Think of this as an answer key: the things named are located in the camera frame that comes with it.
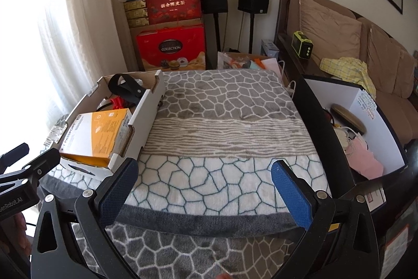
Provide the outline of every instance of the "black strap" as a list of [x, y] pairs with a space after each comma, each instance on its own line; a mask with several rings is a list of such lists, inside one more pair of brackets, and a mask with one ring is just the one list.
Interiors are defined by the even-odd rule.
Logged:
[[[125, 80], [125, 83], [118, 84], [121, 77]], [[113, 75], [107, 86], [112, 94], [120, 96], [125, 101], [135, 105], [139, 103], [146, 90], [144, 87], [141, 87], [132, 76], [125, 73]]]

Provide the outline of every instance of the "yellow plaid cloth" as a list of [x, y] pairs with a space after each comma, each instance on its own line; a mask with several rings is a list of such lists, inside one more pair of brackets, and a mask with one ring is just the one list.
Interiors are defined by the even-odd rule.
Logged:
[[361, 85], [376, 99], [376, 88], [367, 74], [367, 64], [353, 57], [341, 57], [338, 60], [323, 58], [319, 68], [343, 81]]

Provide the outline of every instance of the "brown sofa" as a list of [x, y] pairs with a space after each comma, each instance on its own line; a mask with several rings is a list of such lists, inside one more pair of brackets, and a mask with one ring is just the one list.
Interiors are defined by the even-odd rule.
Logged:
[[317, 65], [322, 58], [340, 57], [367, 63], [376, 103], [400, 143], [418, 138], [418, 112], [408, 101], [415, 61], [404, 46], [368, 19], [330, 0], [280, 0], [276, 40], [277, 36], [289, 39], [297, 30], [314, 43], [311, 60]]

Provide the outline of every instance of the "portable radio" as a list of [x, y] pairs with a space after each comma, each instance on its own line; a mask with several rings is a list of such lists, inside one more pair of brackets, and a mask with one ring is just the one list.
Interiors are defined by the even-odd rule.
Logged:
[[300, 58], [309, 59], [313, 46], [312, 41], [302, 31], [296, 31], [293, 34], [292, 47]]

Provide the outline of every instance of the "red box with chinese text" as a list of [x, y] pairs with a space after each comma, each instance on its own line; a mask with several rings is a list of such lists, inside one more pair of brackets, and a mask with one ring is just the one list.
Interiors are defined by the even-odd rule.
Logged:
[[202, 17], [200, 0], [146, 0], [150, 25]]
[[144, 32], [136, 40], [146, 71], [206, 69], [203, 25]]

